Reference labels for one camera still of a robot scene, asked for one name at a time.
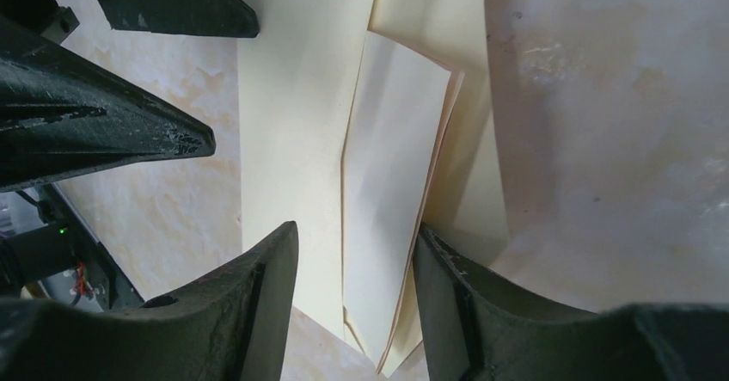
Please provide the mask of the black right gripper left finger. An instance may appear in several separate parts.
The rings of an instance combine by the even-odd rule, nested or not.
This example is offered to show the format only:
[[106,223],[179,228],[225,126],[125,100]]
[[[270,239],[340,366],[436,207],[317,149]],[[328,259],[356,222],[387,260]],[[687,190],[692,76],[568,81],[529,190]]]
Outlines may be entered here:
[[254,247],[142,306],[1,303],[4,380],[277,380],[297,276],[284,222]]

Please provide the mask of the cream yellow envelope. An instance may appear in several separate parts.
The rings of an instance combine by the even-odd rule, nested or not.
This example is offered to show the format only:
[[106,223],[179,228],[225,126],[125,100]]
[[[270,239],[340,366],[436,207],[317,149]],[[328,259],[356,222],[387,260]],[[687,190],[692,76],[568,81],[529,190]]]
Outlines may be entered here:
[[297,223],[293,304],[325,330],[334,351],[366,357],[372,334],[394,339],[371,353],[386,377],[411,378],[420,318],[407,279],[396,317],[356,323],[344,306],[340,159],[368,31],[432,55],[465,74],[424,220],[464,254],[491,261],[505,247],[503,188],[492,119],[484,0],[245,0],[260,34],[238,46],[242,238],[253,243]]

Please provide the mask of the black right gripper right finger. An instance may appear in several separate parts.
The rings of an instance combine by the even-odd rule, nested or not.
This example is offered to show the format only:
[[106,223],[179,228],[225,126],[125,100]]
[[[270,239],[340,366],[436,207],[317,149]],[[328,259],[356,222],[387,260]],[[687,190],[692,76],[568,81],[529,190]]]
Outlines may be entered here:
[[724,304],[628,304],[593,313],[459,254],[421,225],[414,282],[433,380],[725,380]]

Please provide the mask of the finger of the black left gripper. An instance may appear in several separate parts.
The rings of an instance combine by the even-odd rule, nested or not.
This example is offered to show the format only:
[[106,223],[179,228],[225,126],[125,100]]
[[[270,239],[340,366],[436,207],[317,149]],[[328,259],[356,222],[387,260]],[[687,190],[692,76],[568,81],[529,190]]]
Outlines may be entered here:
[[205,123],[1,20],[2,191],[215,151],[214,132]]
[[114,30],[251,39],[260,32],[243,0],[97,0]]

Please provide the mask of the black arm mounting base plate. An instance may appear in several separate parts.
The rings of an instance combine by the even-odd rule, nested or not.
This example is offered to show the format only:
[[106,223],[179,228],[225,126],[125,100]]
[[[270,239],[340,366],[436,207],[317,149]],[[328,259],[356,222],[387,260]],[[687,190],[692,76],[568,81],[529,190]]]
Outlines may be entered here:
[[68,240],[76,265],[42,280],[46,292],[81,310],[102,312],[136,308],[143,297],[87,225],[71,202],[53,184],[38,187],[45,205],[43,220],[59,224],[58,234]]

